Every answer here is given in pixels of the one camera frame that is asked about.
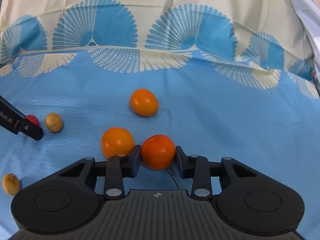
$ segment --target potato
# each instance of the potato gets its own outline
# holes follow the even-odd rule
[[[51,113],[47,115],[45,125],[50,132],[60,132],[63,128],[63,121],[58,114]]]
[[[2,178],[2,188],[7,194],[15,196],[21,189],[20,181],[16,175],[12,173],[6,174]]]

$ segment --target screw head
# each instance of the screw head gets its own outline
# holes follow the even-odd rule
[[[119,190],[118,188],[111,188],[106,191],[106,194],[109,197],[118,197],[122,194],[122,191]]]
[[[210,195],[210,191],[205,188],[198,188],[195,190],[195,195],[198,197],[206,197]]]

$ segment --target blue fabric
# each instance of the blue fabric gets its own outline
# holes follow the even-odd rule
[[[111,11],[111,18],[103,17],[101,8]],[[75,11],[83,15],[75,16]],[[123,22],[115,25],[114,15],[123,16]],[[81,25],[69,21],[72,17],[82,20]],[[14,173],[26,187],[83,157],[103,161],[100,139],[110,127],[129,130],[136,144],[166,134],[187,155],[203,155],[210,161],[231,156],[292,187],[306,205],[298,231],[318,240],[308,238],[320,235],[320,144],[313,141],[320,124],[320,100],[305,82],[311,80],[308,59],[284,69],[282,46],[261,32],[252,35],[242,61],[236,61],[230,20],[208,6],[175,7],[159,19],[150,27],[145,49],[132,49],[139,27],[126,7],[113,0],[87,0],[59,20],[52,39],[55,54],[19,55],[12,61],[17,48],[25,48],[21,38],[30,37],[27,34],[33,30],[38,35],[30,44],[47,46],[36,17],[25,21],[36,27],[28,32],[19,29],[15,40],[4,39],[2,51],[11,55],[13,70],[0,77],[0,94],[24,114],[37,116],[45,135],[36,142],[2,129],[0,176]],[[11,28],[19,24],[24,26]],[[119,39],[107,38],[112,30]],[[98,46],[115,43],[116,48]],[[87,44],[92,49],[79,50]],[[62,48],[73,49],[59,51]],[[177,52],[177,48],[189,50]],[[160,56],[145,58],[150,51]],[[138,88],[156,95],[159,115],[143,118],[130,109],[130,95]],[[44,125],[51,112],[64,121],[60,133],[50,133]],[[191,180],[181,180],[172,171],[181,188],[191,188]],[[99,180],[98,193],[102,184]],[[212,185],[219,193],[217,178],[212,178]],[[175,189],[166,171],[144,166],[135,179],[124,179],[124,186],[126,191]],[[0,198],[0,236],[9,237],[17,231],[10,212],[12,197],[0,191]]]

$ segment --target orange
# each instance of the orange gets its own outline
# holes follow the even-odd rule
[[[174,142],[166,135],[154,135],[143,142],[140,150],[142,162],[153,170],[168,168],[176,155]]]
[[[144,117],[155,114],[159,108],[155,95],[147,89],[138,89],[131,95],[130,106],[137,113]]]
[[[114,155],[128,155],[134,148],[134,138],[126,129],[112,127],[101,138],[101,150],[109,158]]]

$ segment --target red ball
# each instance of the red ball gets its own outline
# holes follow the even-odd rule
[[[28,114],[26,116],[26,119],[28,119],[29,121],[33,122],[35,125],[40,127],[40,122],[39,122],[38,118],[36,118],[34,115]]]

